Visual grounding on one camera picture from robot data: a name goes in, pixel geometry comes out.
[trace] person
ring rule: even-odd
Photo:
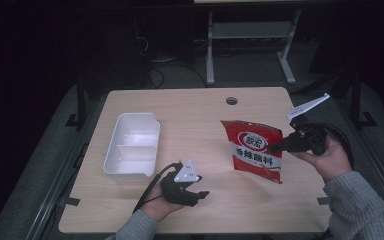
[[[352,170],[342,145],[327,136],[326,151],[316,156],[309,152],[291,153],[315,167],[326,182],[325,192],[331,200],[329,229],[339,239],[384,239],[384,201],[369,183]],[[161,195],[157,184],[147,199]],[[152,239],[158,223],[183,206],[164,198],[147,202],[109,239]]]

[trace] white plastic tray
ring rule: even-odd
[[[160,124],[153,113],[118,117],[104,163],[117,182],[150,182],[154,176]]]

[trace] black cable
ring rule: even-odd
[[[217,57],[230,58],[239,54],[238,47],[231,47],[234,39],[217,40],[213,44],[213,55]]]
[[[201,74],[200,74],[197,70],[195,70],[193,67],[190,67],[190,66],[188,66],[188,65],[184,65],[184,64],[175,64],[175,65],[163,65],[163,66],[159,66],[159,68],[163,68],[163,67],[183,67],[183,68],[187,68],[187,69],[189,69],[189,70],[195,72],[195,73],[198,75],[198,77],[199,77],[199,79],[201,80],[201,82],[204,84],[204,87],[208,88],[208,85],[207,85],[205,79],[204,79],[204,78],[201,76]]]
[[[323,84],[329,82],[329,81],[333,81],[334,79],[338,78],[341,74],[343,74],[344,72],[346,72],[348,70],[347,67],[344,67],[344,68],[341,68],[341,69],[338,69],[336,71],[333,71],[327,75],[324,75],[322,76],[321,78],[317,79],[316,81],[310,83],[309,85],[299,89],[299,90],[296,90],[296,91],[293,91],[293,92],[290,92],[291,95],[304,95],[304,94],[307,94],[309,93],[310,91],[314,90],[314,89],[317,89],[318,87],[322,86]]]
[[[137,210],[139,210],[139,208],[141,208],[143,206],[143,204],[145,204],[145,202],[146,202],[145,198],[148,196],[148,194],[151,192],[152,188],[154,188],[154,186],[160,180],[163,173],[171,167],[176,168],[176,166],[178,166],[179,164],[181,164],[181,163],[172,163],[172,164],[168,165],[167,167],[165,167],[163,170],[161,170],[161,172],[159,172],[157,175],[155,175],[154,179],[152,179],[151,183],[148,185],[148,187],[143,192],[142,196],[139,198],[138,203],[136,204],[135,208],[133,209],[133,213],[135,213]]]
[[[143,204],[145,204],[145,203],[149,203],[150,201],[154,201],[155,199],[158,199],[158,198],[160,198],[160,197],[162,197],[162,196],[163,196],[163,195],[160,195],[160,196],[158,196],[158,197],[154,197],[154,198],[148,199],[148,200],[144,201]]]
[[[194,40],[194,44],[197,44],[198,42],[203,42],[200,46],[194,47],[194,52],[196,55],[199,55],[201,52],[206,52],[207,51],[207,40]]]
[[[155,68],[151,68],[150,71],[155,71],[155,72],[159,73],[161,75],[162,79],[161,79],[160,84],[158,84],[157,86],[154,86],[154,83],[153,83],[153,80],[152,80],[152,76],[151,76],[151,73],[150,73],[150,75],[149,75],[149,88],[153,88],[153,89],[160,88],[163,85],[164,80],[165,80],[164,74],[160,70],[157,70]]]

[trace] dark floor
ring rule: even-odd
[[[89,80],[108,78],[102,77],[102,66],[86,71],[88,74],[83,77],[90,93],[90,98],[87,98],[88,122],[82,131],[65,126],[70,115],[77,113],[75,80],[78,75],[73,69],[78,67],[84,70],[82,66],[70,62],[70,59],[79,56],[79,50],[67,46],[78,40],[73,35],[83,29],[73,20],[78,16],[66,16],[61,9],[48,7],[46,4],[27,1],[0,3],[0,239],[26,238],[31,226],[36,223],[34,217],[42,210],[41,204],[49,193],[50,185],[55,183],[55,176],[62,165],[59,161],[77,157],[81,146],[90,139],[105,101],[104,92],[114,88],[111,83],[100,82],[98,85],[104,87],[94,92],[96,82],[91,83]],[[215,59],[216,85],[211,87],[283,86],[289,92],[301,89],[326,75],[310,73],[321,39],[307,40],[305,34],[297,38],[289,56],[298,81],[296,85],[285,82],[276,59],[275,52],[282,46],[282,42],[220,42]],[[200,44],[202,41],[195,42],[195,49]],[[384,59],[384,51],[378,49],[384,48],[378,46],[374,54]],[[152,85],[161,84],[160,88],[206,87],[205,52],[193,53],[190,55],[190,51],[183,51],[186,57],[177,61],[152,64],[156,69],[148,72],[153,79]],[[152,55],[159,62],[171,57],[176,57],[173,51],[157,51]],[[347,112],[349,92],[344,100],[329,105],[337,109],[336,112],[344,113],[335,115],[337,119],[326,117],[331,114],[330,108],[322,108],[321,113],[311,113],[310,117],[339,124],[351,135],[356,148],[359,148],[358,156],[363,159],[375,156],[375,160],[381,160],[384,168],[384,61],[379,65],[375,65],[376,59],[365,62],[370,63],[371,69],[378,70],[374,74],[378,81],[373,78],[364,81],[363,75],[361,112],[369,112],[378,126],[365,127],[363,130],[356,130],[352,126]],[[126,84],[122,81],[116,87],[150,87],[146,77],[140,73],[136,77],[143,84],[132,86],[131,82]],[[307,95],[291,95],[291,98],[294,104],[306,102],[330,91],[336,80],[329,81]],[[361,162],[359,169],[384,197],[384,185],[378,177],[378,171],[383,170],[379,170],[377,164],[368,162]],[[49,216],[48,224],[43,229],[37,229],[41,230],[38,235],[43,239],[96,239],[104,236],[66,236],[59,233],[57,220],[61,210],[62,207],[58,207],[55,212],[49,212],[52,215]],[[298,239],[306,239],[308,236],[304,234]],[[297,236],[276,236],[276,239],[297,239]]]

